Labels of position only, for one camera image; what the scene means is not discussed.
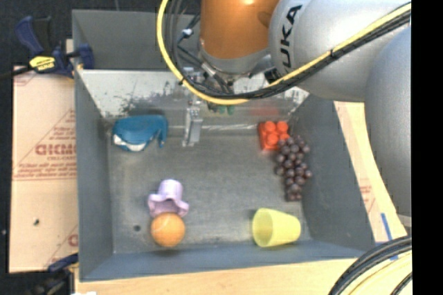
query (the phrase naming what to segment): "blue clamp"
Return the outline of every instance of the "blue clamp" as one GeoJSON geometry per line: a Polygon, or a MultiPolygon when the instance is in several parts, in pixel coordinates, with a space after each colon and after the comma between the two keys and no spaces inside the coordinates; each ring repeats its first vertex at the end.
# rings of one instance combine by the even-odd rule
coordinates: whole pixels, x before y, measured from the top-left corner
{"type": "Polygon", "coordinates": [[[168,121],[162,115],[142,115],[121,118],[112,129],[113,142],[123,150],[143,151],[152,140],[163,147],[168,135],[168,121]]]}
{"type": "Polygon", "coordinates": [[[30,51],[30,67],[37,73],[56,73],[73,78],[72,57],[80,57],[85,69],[94,68],[94,56],[88,44],[80,44],[72,53],[65,53],[61,46],[51,49],[48,25],[51,18],[35,21],[31,16],[23,18],[15,26],[15,35],[30,51]]]}

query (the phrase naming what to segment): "gray bin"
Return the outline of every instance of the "gray bin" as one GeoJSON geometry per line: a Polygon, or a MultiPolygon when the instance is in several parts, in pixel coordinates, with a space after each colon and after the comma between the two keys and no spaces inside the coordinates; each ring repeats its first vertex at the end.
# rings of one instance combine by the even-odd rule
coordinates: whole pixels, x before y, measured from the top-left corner
{"type": "Polygon", "coordinates": [[[237,106],[232,116],[213,113],[203,104],[200,140],[183,147],[190,94],[156,66],[159,52],[149,48],[155,44],[148,17],[154,18],[73,13],[74,35],[82,33],[74,36],[74,45],[88,42],[94,53],[98,48],[101,67],[75,75],[80,280],[351,258],[372,248],[372,230],[334,103],[309,96],[297,106],[291,97],[277,96],[237,106]],[[116,18],[120,29],[130,28],[136,18],[145,21],[133,32],[138,38],[132,40],[144,42],[134,65],[121,50],[100,56],[100,45],[118,42],[118,30],[105,30],[116,18]],[[105,32],[107,41],[98,40],[105,32]],[[113,62],[127,62],[129,70],[113,62]],[[140,63],[147,66],[137,67],[140,63]],[[170,123],[163,148],[153,141],[146,150],[131,153],[111,143],[117,118],[151,113],[164,114],[170,123]],[[273,173],[273,153],[260,149],[257,124],[264,120],[289,121],[291,131],[311,146],[306,162],[314,176],[304,186],[301,202],[284,200],[282,180],[273,173]],[[183,184],[183,199],[190,205],[183,218],[186,236],[174,249],[151,239],[152,218],[145,203],[168,178],[183,184]],[[272,249],[255,245],[251,219],[260,207],[298,217],[299,240],[272,249]]]}

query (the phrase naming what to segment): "yellow plastic cup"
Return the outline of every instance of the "yellow plastic cup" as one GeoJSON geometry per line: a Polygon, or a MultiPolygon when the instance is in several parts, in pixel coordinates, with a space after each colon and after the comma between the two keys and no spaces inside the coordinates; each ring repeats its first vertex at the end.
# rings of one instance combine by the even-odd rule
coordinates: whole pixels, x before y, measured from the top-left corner
{"type": "Polygon", "coordinates": [[[300,233],[300,221],[293,215],[269,208],[260,208],[254,214],[252,234],[260,247],[295,242],[300,233]]]}

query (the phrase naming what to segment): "orange ball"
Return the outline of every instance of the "orange ball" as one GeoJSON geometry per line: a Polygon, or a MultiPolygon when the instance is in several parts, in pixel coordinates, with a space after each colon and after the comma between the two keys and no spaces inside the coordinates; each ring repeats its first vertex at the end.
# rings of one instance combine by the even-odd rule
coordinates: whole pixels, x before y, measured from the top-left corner
{"type": "Polygon", "coordinates": [[[176,213],[161,213],[151,223],[154,241],[163,247],[178,245],[185,236],[185,223],[176,213]]]}

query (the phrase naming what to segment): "lavender plastic object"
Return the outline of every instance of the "lavender plastic object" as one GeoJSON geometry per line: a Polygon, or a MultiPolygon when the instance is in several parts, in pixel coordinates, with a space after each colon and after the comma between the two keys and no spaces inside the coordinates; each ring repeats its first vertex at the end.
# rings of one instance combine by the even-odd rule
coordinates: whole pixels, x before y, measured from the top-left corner
{"type": "Polygon", "coordinates": [[[165,179],[160,183],[157,194],[147,198],[147,206],[152,217],[161,213],[176,213],[183,217],[188,213],[189,204],[181,200],[183,186],[175,179],[165,179]]]}

